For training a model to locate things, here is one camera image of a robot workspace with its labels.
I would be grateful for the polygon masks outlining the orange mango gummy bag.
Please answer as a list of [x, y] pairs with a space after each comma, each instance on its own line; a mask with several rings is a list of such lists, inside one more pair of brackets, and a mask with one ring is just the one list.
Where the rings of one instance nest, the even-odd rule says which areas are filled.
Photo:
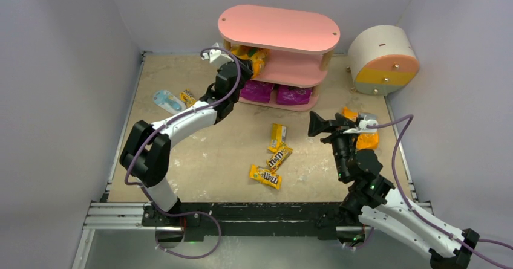
[[[365, 116], [367, 113], [358, 113], [348, 109], [346, 106], [342, 109], [342, 115], [352, 121], [356, 121], [358, 116]], [[356, 149], [376, 150], [379, 146], [379, 134], [360, 134], [356, 140]]]
[[233, 45], [230, 52], [242, 60], [251, 61], [252, 78], [258, 77], [267, 65], [270, 50], [246, 45]]

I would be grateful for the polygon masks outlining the purple blackcurrant gummy bag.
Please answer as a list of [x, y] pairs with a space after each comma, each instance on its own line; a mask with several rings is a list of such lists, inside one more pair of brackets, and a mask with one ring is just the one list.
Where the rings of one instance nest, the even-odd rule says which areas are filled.
[[279, 105], [305, 105], [309, 103], [312, 92], [312, 88], [280, 85], [276, 94], [276, 103]]
[[269, 103], [274, 89], [273, 83], [248, 80], [240, 91], [240, 97], [259, 103]]

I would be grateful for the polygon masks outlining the small yellow M&M's bag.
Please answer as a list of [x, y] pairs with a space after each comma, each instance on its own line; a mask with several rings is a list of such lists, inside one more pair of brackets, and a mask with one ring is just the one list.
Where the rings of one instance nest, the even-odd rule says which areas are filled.
[[180, 100], [185, 104], [187, 108], [190, 108], [197, 102], [197, 99], [193, 93], [191, 93], [190, 89], [185, 89], [180, 93]]

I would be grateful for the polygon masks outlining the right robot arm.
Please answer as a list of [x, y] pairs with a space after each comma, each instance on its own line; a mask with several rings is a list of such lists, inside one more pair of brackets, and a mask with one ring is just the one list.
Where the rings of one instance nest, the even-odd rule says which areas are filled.
[[383, 165], [374, 150], [357, 149], [360, 135], [379, 128], [370, 114], [356, 120], [336, 114], [335, 119], [325, 120], [314, 111], [309, 113], [308, 135], [328, 135], [321, 143], [331, 145], [338, 180], [350, 186], [337, 217], [383, 231], [428, 258], [431, 268], [467, 268], [479, 234], [451, 226], [408, 199], [380, 174]]

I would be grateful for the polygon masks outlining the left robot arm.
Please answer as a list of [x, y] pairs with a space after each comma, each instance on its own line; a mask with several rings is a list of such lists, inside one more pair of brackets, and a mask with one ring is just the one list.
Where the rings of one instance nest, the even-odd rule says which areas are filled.
[[132, 127], [120, 154], [126, 175], [138, 181], [154, 207], [183, 216], [181, 201], [166, 182], [171, 149], [197, 131], [224, 120], [239, 100], [240, 91], [252, 77], [249, 60], [237, 59], [217, 69], [215, 82], [190, 108], [159, 122], [140, 120]]

